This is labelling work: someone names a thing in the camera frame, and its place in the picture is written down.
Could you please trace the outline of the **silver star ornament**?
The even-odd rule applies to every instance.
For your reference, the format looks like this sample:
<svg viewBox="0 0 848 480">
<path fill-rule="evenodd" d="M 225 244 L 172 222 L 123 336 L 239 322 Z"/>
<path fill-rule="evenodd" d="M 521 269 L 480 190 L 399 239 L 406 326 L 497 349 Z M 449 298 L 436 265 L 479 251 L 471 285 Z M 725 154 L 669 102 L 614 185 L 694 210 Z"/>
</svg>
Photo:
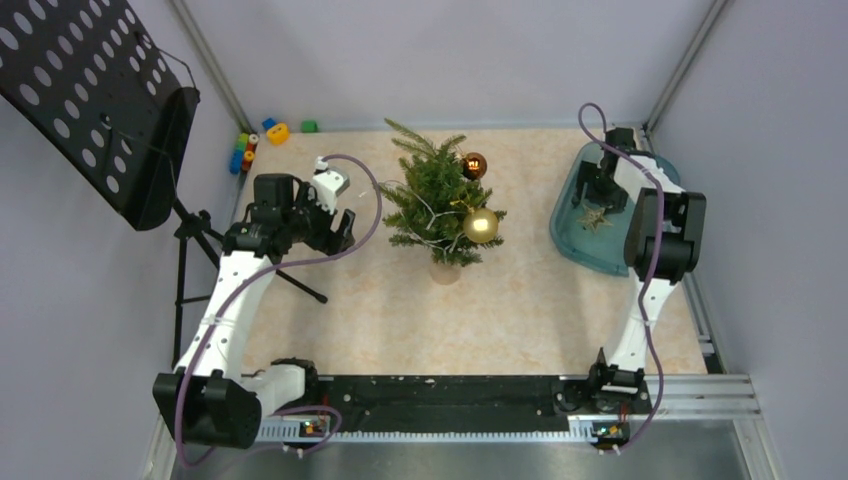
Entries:
<svg viewBox="0 0 848 480">
<path fill-rule="evenodd" d="M 576 222 L 586 231 L 597 234 L 602 227 L 613 227 L 614 224 L 606 217 L 605 207 L 582 205 L 582 214 Z"/>
</svg>

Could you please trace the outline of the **small green christmas tree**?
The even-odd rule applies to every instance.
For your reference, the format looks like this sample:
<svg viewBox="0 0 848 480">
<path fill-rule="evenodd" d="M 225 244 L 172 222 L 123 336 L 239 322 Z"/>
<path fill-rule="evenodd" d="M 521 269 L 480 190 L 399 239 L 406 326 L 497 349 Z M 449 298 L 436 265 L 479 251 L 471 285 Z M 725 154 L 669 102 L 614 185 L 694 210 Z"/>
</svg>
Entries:
<svg viewBox="0 0 848 480">
<path fill-rule="evenodd" d="M 499 219 L 500 228 L 500 223 L 506 218 L 507 212 L 489 206 L 494 191 L 482 185 L 482 178 L 469 181 L 462 174 L 462 156 L 469 152 L 476 152 L 463 149 L 463 144 L 467 141 L 465 134 L 451 134 L 437 142 L 396 120 L 386 118 L 384 122 L 394 133 L 391 143 L 403 152 L 397 160 L 402 174 L 399 181 L 423 197 L 436 212 L 460 211 L 459 214 L 437 219 L 433 228 L 426 232 L 423 227 L 429 219 L 429 214 L 415 198 L 394 196 L 392 202 L 386 199 L 393 205 L 397 202 L 401 206 L 406 218 L 420 235 L 438 240 L 443 236 L 453 237 L 460 231 L 463 232 L 463 220 L 467 210 L 463 206 L 453 206 L 451 202 L 455 200 L 463 200 L 472 206 L 493 210 Z M 497 236 L 484 244 L 473 243 L 465 236 L 459 240 L 456 250 L 444 257 L 439 250 L 417 245 L 412 238 L 403 235 L 399 229 L 395 228 L 395 226 L 405 227 L 406 222 L 398 212 L 398 208 L 395 205 L 394 207 L 393 212 L 383 217 L 383 224 L 392 230 L 389 237 L 390 245 L 426 249 L 429 253 L 429 274 L 438 285 L 447 286 L 456 283 L 465 268 L 483 261 L 484 250 L 499 247 L 504 243 L 499 229 Z"/>
</svg>

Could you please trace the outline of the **gold bauble ornament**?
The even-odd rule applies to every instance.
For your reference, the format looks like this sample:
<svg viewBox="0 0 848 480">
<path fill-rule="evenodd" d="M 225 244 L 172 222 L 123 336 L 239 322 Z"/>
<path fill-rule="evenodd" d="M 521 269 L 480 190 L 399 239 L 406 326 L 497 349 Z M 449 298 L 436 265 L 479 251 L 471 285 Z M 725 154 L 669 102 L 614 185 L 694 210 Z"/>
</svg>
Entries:
<svg viewBox="0 0 848 480">
<path fill-rule="evenodd" d="M 463 206 L 467 210 L 463 220 L 463 233 L 471 242 L 484 244 L 497 236 L 499 219 L 493 210 L 487 207 L 472 206 L 463 200 L 455 200 L 451 204 Z"/>
</svg>

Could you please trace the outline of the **copper bauble ornament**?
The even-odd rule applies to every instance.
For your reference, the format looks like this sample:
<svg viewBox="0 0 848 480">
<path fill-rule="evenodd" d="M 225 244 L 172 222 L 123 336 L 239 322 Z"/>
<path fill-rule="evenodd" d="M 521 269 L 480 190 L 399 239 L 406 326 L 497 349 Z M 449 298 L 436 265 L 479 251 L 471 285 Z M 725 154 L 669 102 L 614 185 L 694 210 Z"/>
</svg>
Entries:
<svg viewBox="0 0 848 480">
<path fill-rule="evenodd" d="M 488 170 L 488 162 L 484 155 L 469 152 L 461 158 L 462 174 L 469 181 L 480 180 Z"/>
</svg>

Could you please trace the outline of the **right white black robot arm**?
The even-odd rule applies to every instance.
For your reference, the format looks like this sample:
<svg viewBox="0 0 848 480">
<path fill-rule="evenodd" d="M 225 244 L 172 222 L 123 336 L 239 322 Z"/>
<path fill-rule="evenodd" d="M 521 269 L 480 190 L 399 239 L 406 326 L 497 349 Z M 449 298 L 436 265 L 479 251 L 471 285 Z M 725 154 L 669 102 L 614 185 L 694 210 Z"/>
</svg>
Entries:
<svg viewBox="0 0 848 480">
<path fill-rule="evenodd" d="M 604 134 L 601 159 L 582 162 L 571 203 L 582 209 L 578 224 L 606 233 L 614 214 L 628 213 L 622 257 L 634 281 L 629 311 L 591 367 L 586 398 L 612 412 L 648 397 L 646 362 L 655 350 L 651 333 L 663 306 L 700 258 L 707 199 L 675 183 L 657 159 L 641 152 L 632 130 Z"/>
</svg>

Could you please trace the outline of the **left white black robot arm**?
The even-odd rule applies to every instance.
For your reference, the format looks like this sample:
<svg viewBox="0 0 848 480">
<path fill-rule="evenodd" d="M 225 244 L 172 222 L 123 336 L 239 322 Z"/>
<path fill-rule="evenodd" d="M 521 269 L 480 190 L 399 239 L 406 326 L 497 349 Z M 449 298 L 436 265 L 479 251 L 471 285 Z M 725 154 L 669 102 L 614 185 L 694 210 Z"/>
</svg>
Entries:
<svg viewBox="0 0 848 480">
<path fill-rule="evenodd" d="M 276 360 L 252 375 L 242 369 L 250 330 L 278 265 L 303 243 L 331 256 L 355 243 L 355 214 L 337 209 L 348 176 L 333 168 L 309 181 L 262 174 L 245 218 L 225 233 L 218 280 L 195 338 L 152 393 L 174 439 L 187 444 L 246 449 L 261 421 L 288 405 L 308 413 L 319 404 L 312 362 Z"/>
</svg>

